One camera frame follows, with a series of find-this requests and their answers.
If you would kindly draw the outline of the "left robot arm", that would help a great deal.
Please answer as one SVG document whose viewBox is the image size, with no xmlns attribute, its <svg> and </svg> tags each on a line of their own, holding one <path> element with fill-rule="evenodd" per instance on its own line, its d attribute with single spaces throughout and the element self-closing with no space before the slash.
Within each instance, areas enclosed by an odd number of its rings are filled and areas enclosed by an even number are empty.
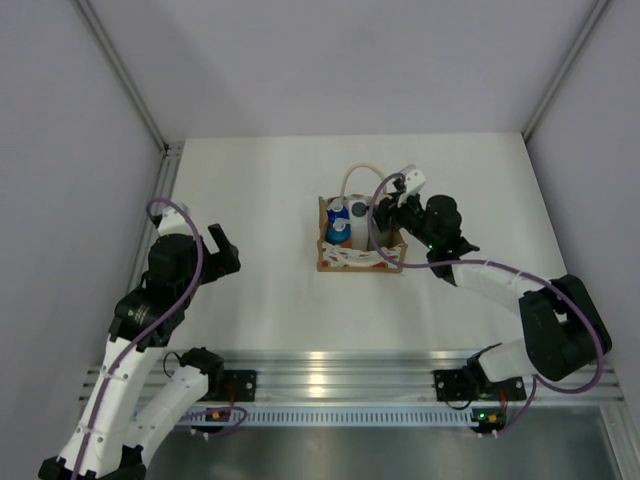
<svg viewBox="0 0 640 480">
<path fill-rule="evenodd" d="M 192 348 L 144 407 L 148 375 L 185 318 L 196 289 L 239 271 L 238 249 L 222 227 L 209 226 L 210 253 L 191 232 L 164 228 L 148 255 L 140 283 L 116 305 L 99 378 L 62 451 L 42 462 L 41 479 L 142 479 L 158 448 L 196 402 L 219 397 L 224 360 Z"/>
</svg>

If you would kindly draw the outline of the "white square bottle grey cap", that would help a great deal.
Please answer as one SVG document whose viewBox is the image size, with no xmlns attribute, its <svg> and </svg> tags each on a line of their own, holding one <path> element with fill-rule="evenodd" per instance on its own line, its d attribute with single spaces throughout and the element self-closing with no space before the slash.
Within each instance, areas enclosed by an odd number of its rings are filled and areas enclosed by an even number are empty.
<svg viewBox="0 0 640 480">
<path fill-rule="evenodd" d="M 367 216 L 369 204 L 369 197 L 354 198 L 348 202 L 352 249 L 360 251 L 368 250 L 369 234 Z"/>
</svg>

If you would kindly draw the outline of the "grey-green bottle beige cap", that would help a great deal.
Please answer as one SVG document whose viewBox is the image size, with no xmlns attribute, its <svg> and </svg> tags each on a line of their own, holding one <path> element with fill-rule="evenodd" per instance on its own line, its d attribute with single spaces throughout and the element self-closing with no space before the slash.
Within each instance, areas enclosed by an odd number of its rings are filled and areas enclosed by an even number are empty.
<svg viewBox="0 0 640 480">
<path fill-rule="evenodd" d="M 371 227 L 372 227 L 372 235 L 373 238 L 376 242 L 376 244 L 379 247 L 385 247 L 385 248 L 391 248 L 394 246 L 394 241 L 393 241 L 393 231 L 391 232 L 390 235 L 375 235 L 374 234 L 374 229 L 373 229 L 373 213 L 371 215 Z"/>
</svg>

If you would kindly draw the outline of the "dark blue pump bottle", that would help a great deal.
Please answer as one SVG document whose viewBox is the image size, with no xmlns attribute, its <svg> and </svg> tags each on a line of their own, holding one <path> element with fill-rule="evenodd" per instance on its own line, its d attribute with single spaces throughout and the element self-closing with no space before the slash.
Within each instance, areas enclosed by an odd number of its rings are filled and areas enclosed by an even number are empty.
<svg viewBox="0 0 640 480">
<path fill-rule="evenodd" d="M 332 199 L 327 205 L 327 218 L 328 222 L 332 224 L 336 219 L 343 218 L 349 219 L 348 208 L 344 205 L 341 198 Z"/>
</svg>

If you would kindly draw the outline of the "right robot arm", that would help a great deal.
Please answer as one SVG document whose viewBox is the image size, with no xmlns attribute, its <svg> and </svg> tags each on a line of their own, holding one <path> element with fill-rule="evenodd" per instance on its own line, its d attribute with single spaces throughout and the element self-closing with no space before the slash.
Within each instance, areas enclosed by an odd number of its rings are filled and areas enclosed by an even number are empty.
<svg viewBox="0 0 640 480">
<path fill-rule="evenodd" d="M 468 359 L 463 370 L 472 394 L 488 397 L 503 381 L 525 376 L 559 391 L 559 381 L 590 363 L 596 365 L 594 376 L 572 391 L 585 392 L 599 382 L 612 340 L 581 279 L 571 274 L 544 279 L 482 256 L 463 236 L 462 216 L 450 196 L 422 203 L 417 194 L 391 194 L 374 206 L 370 221 L 382 230 L 406 231 L 427 249 L 424 268 L 520 321 L 519 338 Z"/>
</svg>

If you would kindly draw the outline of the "watermelon print canvas bag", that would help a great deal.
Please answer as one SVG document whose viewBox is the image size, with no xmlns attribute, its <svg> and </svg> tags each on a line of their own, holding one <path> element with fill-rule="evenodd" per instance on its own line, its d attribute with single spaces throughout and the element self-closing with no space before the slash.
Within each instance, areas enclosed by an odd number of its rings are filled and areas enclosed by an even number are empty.
<svg viewBox="0 0 640 480">
<path fill-rule="evenodd" d="M 382 232 L 368 226 L 371 198 L 347 191 L 347 182 L 358 169 L 383 172 L 367 163 L 351 166 L 345 173 L 339 194 L 318 199 L 319 237 L 316 269 L 319 272 L 391 273 L 399 274 L 407 244 L 398 232 Z"/>
</svg>

